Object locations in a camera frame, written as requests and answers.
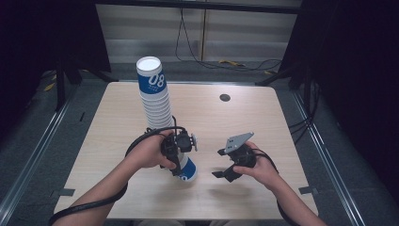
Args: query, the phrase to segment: table top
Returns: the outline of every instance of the table top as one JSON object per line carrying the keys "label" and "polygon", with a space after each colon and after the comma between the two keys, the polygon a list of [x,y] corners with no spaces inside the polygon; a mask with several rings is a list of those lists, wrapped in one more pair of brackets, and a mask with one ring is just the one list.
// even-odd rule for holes
{"label": "table top", "polygon": [[[273,89],[168,83],[168,92],[178,125],[198,137],[199,151],[188,154],[198,177],[189,183],[165,169],[141,169],[108,218],[282,218],[273,193],[253,178],[244,175],[229,183],[211,173],[232,165],[228,156],[217,153],[227,138],[248,132],[254,132],[250,141],[270,155],[282,178],[318,214],[312,195],[298,191],[308,182]],[[221,94],[231,99],[223,102]],[[69,207],[103,179],[146,128],[138,83],[109,84],[65,184],[75,192],[72,197],[60,197],[55,211]]]}

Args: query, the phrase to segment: wall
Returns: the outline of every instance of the wall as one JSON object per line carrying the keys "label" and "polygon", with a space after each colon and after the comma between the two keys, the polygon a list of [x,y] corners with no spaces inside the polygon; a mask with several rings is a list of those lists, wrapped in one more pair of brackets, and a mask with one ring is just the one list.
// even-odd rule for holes
{"label": "wall", "polygon": [[[217,1],[299,7],[299,0]],[[97,5],[111,63],[136,62],[142,56],[176,61],[181,24],[177,8]],[[185,27],[194,55],[203,60],[282,58],[295,15],[184,9]],[[178,56],[192,59],[182,28]]]}

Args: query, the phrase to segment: black curtain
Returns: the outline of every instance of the black curtain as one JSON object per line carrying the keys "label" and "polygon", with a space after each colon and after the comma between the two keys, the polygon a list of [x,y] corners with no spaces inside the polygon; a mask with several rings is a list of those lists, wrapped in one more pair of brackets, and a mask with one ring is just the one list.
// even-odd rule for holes
{"label": "black curtain", "polygon": [[73,56],[110,72],[94,4],[43,0],[0,2],[0,136],[20,116],[59,59]]}

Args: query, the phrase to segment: stacked paper cups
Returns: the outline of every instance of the stacked paper cups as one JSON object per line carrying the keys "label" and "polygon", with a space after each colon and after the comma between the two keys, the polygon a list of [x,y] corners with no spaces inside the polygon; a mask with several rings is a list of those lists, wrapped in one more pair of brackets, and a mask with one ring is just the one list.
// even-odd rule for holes
{"label": "stacked paper cups", "polygon": [[[173,125],[167,80],[162,71],[161,60],[154,56],[141,58],[137,64],[140,96],[151,129],[159,129]],[[179,178],[190,182],[197,177],[196,165],[184,153],[179,153],[182,174]]]}

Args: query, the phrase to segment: cable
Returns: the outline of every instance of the cable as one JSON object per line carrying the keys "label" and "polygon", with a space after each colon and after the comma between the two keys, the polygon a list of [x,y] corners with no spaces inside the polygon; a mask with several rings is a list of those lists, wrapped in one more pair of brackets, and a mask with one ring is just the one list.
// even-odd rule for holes
{"label": "cable", "polygon": [[305,135],[306,131],[311,127],[311,124],[313,123],[313,120],[314,120],[314,116],[316,114],[317,106],[318,106],[319,99],[320,99],[321,90],[316,85],[316,82],[314,80],[312,81],[312,83],[313,83],[313,91],[312,91],[312,93],[313,93],[313,101],[314,101],[313,110],[311,111],[311,114],[309,115],[309,117],[307,119],[305,119],[304,121],[301,121],[301,122],[296,123],[296,124],[293,125],[293,127],[295,127],[295,126],[298,126],[299,124],[305,122],[305,124],[302,125],[299,129],[296,129],[294,132],[291,133],[291,135],[293,135],[294,133],[300,131],[301,129],[303,129],[305,127],[305,129],[303,129],[302,133],[296,139],[294,144],[297,144],[297,142],[299,142],[299,140],[303,138],[303,136]]}
{"label": "cable", "polygon": [[46,77],[50,77],[50,76],[53,76],[53,75],[56,75],[56,70],[49,71],[48,73],[42,75],[40,79],[43,79],[43,78],[46,78]]}
{"label": "cable", "polygon": [[[150,129],[150,128],[147,128],[147,132],[144,135],[142,135],[139,138],[137,138],[135,141],[133,141],[133,143],[129,146],[129,148],[126,151],[125,157],[129,154],[129,152],[139,142],[143,141],[144,139],[146,139],[148,137],[151,137],[151,136],[160,135],[160,133],[162,131],[173,130],[173,129],[174,130],[180,129],[182,131],[185,131],[185,128],[182,127],[182,126],[169,126],[169,127],[160,128],[160,129],[153,129],[153,130]],[[103,205],[108,205],[110,203],[116,202],[125,194],[125,192],[127,190],[127,186],[128,186],[128,184],[126,184],[126,186],[124,186],[123,189],[120,192],[118,192],[116,195],[114,195],[112,197],[109,197],[109,198],[106,198],[106,199],[103,199],[103,200],[100,200],[100,201],[89,202],[89,203],[85,203],[85,204],[81,204],[81,205],[72,206],[72,207],[69,207],[67,209],[61,210],[61,211],[57,212],[56,214],[54,214],[49,219],[48,225],[53,225],[58,219],[64,218],[64,217],[66,217],[68,215],[75,214],[77,212],[81,212],[81,211],[84,211],[84,210],[88,210],[88,209],[92,209],[92,208],[96,208],[96,207],[100,207],[100,206],[103,206]]]}
{"label": "cable", "polygon": [[[181,62],[197,62],[200,66],[207,68],[207,69],[226,69],[226,70],[233,70],[233,71],[237,71],[237,72],[252,72],[252,71],[267,71],[270,69],[273,69],[277,66],[279,66],[279,64],[281,63],[280,59],[267,59],[261,62],[260,65],[258,65],[258,67],[256,68],[232,68],[232,67],[223,67],[223,66],[219,66],[219,65],[215,65],[215,64],[211,64],[211,63],[207,63],[207,62],[203,62],[203,61],[199,61],[196,59],[193,50],[191,49],[191,44],[190,44],[190,40],[188,38],[188,34],[187,34],[187,29],[185,28],[185,22],[184,22],[184,17],[183,17],[183,9],[180,8],[180,14],[181,14],[181,20],[180,20],[180,25],[179,25],[179,33],[178,33],[178,37],[176,40],[176,47],[175,47],[175,56],[181,61]],[[188,44],[188,49],[190,50],[190,54],[191,56],[194,58],[194,60],[184,60],[179,58],[178,56],[178,48],[179,48],[179,40],[180,40],[180,35],[181,35],[181,31],[182,31],[182,26],[184,28],[184,33],[185,33],[185,38]],[[262,65],[266,62],[270,62],[270,61],[277,61],[277,63],[271,67],[268,68],[261,68]]]}

